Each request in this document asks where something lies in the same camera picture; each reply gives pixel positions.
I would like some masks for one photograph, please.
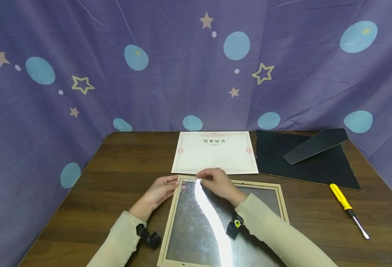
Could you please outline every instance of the certificate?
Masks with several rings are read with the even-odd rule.
[[[221,168],[227,174],[257,174],[249,132],[181,132],[172,173]]]

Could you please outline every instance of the blue circle print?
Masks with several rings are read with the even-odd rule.
[[[355,133],[364,133],[368,131],[372,126],[372,122],[372,114],[365,110],[352,112],[344,118],[345,126]]]
[[[378,28],[369,20],[356,22],[348,27],[340,40],[340,47],[347,53],[358,53],[367,49],[377,37]]]
[[[243,59],[250,48],[249,37],[242,32],[234,32],[224,42],[224,53],[231,60]]]
[[[258,118],[258,126],[263,130],[271,130],[280,123],[280,116],[275,112],[267,112]]]
[[[71,188],[80,177],[80,167],[77,163],[68,163],[61,172],[61,185],[63,188]]]
[[[125,60],[133,70],[143,70],[148,65],[147,53],[133,44],[125,48]]]
[[[55,81],[55,72],[52,66],[42,58],[37,56],[30,57],[25,62],[25,67],[31,79],[39,84],[53,84]]]
[[[188,131],[200,131],[203,127],[202,121],[193,115],[188,115],[182,120],[182,124]]]
[[[132,126],[123,119],[117,118],[113,121],[113,126],[120,132],[131,132]]]

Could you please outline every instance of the protective plastic film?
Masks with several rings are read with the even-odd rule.
[[[180,191],[174,203],[176,211],[165,259],[181,262],[181,266],[183,263],[213,267],[285,266],[245,227],[240,228],[234,240],[226,235],[227,225],[235,219],[230,202],[204,188],[200,180],[184,179],[183,183],[185,189]],[[274,213],[285,217],[286,209],[282,208],[278,188],[238,187],[247,194],[253,193]]]

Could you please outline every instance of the black backing board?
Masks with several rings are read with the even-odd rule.
[[[286,153],[283,158],[287,163],[294,165],[297,162],[310,158],[331,147],[338,146],[348,139],[346,130],[342,128],[325,129]]]
[[[361,190],[341,146],[289,165],[283,155],[310,136],[257,131],[257,165],[261,174]]]

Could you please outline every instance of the screwdriver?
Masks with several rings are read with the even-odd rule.
[[[336,184],[330,184],[330,188],[331,188],[332,192],[334,193],[335,197],[338,199],[338,201],[343,206],[343,208],[346,211],[346,213],[348,214],[348,216],[350,216],[350,218],[355,221],[357,227],[362,232],[364,238],[370,239],[369,235],[365,232],[365,230],[362,228],[362,225],[356,219],[356,214],[353,212],[353,208],[347,202],[347,199],[344,197],[343,193],[341,193],[341,190],[338,188],[338,186]]]

